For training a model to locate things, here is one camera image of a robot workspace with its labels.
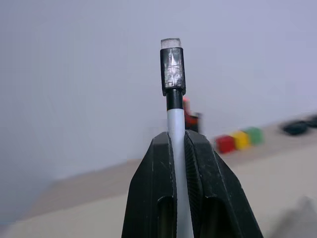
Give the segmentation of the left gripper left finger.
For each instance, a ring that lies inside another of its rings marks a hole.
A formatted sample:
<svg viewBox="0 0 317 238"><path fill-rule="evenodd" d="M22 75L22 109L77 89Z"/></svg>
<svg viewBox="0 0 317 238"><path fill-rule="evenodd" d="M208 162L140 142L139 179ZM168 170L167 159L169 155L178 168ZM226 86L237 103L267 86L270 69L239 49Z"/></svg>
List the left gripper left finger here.
<svg viewBox="0 0 317 238"><path fill-rule="evenodd" d="M177 234L177 189L171 140L154 137L130 182L123 238L174 238Z"/></svg>

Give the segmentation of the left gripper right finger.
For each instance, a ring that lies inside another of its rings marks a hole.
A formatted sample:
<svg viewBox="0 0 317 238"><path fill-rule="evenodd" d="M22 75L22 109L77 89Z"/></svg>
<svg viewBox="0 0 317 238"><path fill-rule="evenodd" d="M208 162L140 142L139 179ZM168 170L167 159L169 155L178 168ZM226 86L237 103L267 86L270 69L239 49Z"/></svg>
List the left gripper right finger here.
<svg viewBox="0 0 317 238"><path fill-rule="evenodd" d="M188 130L184 145L194 237L261 238L238 178L207 138Z"/></svg>

